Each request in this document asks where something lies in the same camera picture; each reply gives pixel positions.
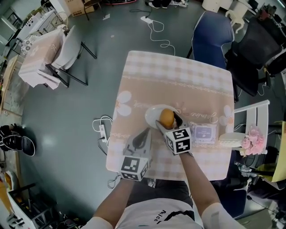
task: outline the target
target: blue chair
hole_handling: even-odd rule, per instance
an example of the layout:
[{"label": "blue chair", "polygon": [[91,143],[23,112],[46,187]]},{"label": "blue chair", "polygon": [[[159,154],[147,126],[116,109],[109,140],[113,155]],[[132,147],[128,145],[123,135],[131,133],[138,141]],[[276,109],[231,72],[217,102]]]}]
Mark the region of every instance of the blue chair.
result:
[{"label": "blue chair", "polygon": [[198,20],[192,37],[193,59],[226,69],[222,45],[233,42],[230,20],[222,14],[205,11]]}]

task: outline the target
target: white flower pattern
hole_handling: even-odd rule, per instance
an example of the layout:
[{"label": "white flower pattern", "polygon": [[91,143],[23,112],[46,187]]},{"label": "white flower pattern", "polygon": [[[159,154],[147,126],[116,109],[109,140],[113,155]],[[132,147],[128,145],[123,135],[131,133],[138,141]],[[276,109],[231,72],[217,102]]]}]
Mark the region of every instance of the white flower pattern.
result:
[{"label": "white flower pattern", "polygon": [[129,91],[122,91],[118,95],[118,97],[116,99],[116,103],[115,103],[113,120],[115,120],[117,118],[117,112],[122,116],[128,116],[131,114],[131,107],[124,104],[124,103],[128,102],[130,99],[131,99],[131,92],[129,92]]},{"label": "white flower pattern", "polygon": [[36,52],[39,50],[39,46],[37,45],[30,53],[30,56],[35,56]]},{"label": "white flower pattern", "polygon": [[234,111],[231,111],[231,107],[226,105],[223,108],[225,116],[219,117],[219,123],[225,127],[226,133],[233,132],[233,124],[234,124]]}]

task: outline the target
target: gray floor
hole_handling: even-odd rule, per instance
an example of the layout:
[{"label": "gray floor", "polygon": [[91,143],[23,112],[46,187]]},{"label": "gray floor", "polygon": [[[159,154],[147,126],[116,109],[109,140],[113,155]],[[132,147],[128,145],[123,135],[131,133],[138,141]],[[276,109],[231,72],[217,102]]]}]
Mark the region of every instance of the gray floor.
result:
[{"label": "gray floor", "polygon": [[[150,10],[144,1],[138,0],[133,4],[103,6],[110,13],[105,21],[99,11],[89,14],[89,22],[84,15],[72,18],[71,24],[80,27],[86,45],[98,56],[94,60],[83,51],[70,70],[81,79],[87,77],[88,87],[75,81],[70,81],[68,89],[60,85],[51,90],[38,85],[30,88],[25,98],[23,126],[34,133],[37,153],[32,158],[21,155],[24,181],[37,182],[58,202],[62,212],[74,212],[84,219],[89,219],[109,194],[107,180],[115,176],[105,168],[106,156],[97,146],[98,134],[91,125],[95,118],[113,115],[127,53],[140,50],[173,54],[171,47],[162,49],[160,42],[150,40],[150,29],[140,20],[147,13],[129,12],[137,8]],[[176,55],[186,57],[193,28],[203,11],[201,3],[196,1],[191,1],[188,8],[153,9],[150,18],[165,25],[163,32],[153,34],[153,39],[170,40]],[[240,34],[237,39],[243,36],[243,31]],[[274,81],[273,90],[285,103],[281,77]],[[265,99],[271,101],[270,122],[281,120],[281,105],[272,89],[255,98],[242,92],[236,106]],[[245,117],[236,122],[244,123]]]}]

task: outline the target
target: cardboard box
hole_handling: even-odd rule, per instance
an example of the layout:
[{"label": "cardboard box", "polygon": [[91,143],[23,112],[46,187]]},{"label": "cardboard box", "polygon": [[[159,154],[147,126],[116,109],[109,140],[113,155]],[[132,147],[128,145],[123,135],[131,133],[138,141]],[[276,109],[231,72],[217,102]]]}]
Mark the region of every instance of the cardboard box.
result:
[{"label": "cardboard box", "polygon": [[[73,17],[84,14],[84,4],[82,3],[82,0],[65,0],[65,2]],[[91,13],[94,12],[94,8],[91,6],[85,11],[86,13]]]}]

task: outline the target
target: power strip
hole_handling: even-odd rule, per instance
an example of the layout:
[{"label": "power strip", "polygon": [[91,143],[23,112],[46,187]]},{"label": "power strip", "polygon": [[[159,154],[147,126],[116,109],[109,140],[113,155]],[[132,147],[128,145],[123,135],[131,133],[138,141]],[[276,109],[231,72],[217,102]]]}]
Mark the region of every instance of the power strip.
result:
[{"label": "power strip", "polygon": [[105,128],[104,125],[99,125],[99,131],[100,131],[100,135],[102,139],[102,142],[107,142],[107,137],[106,137],[106,132],[105,132]]},{"label": "power strip", "polygon": [[147,22],[148,24],[151,24],[153,23],[153,20],[151,20],[150,18],[146,18],[145,16],[141,17],[141,20],[144,21],[144,22]]}]

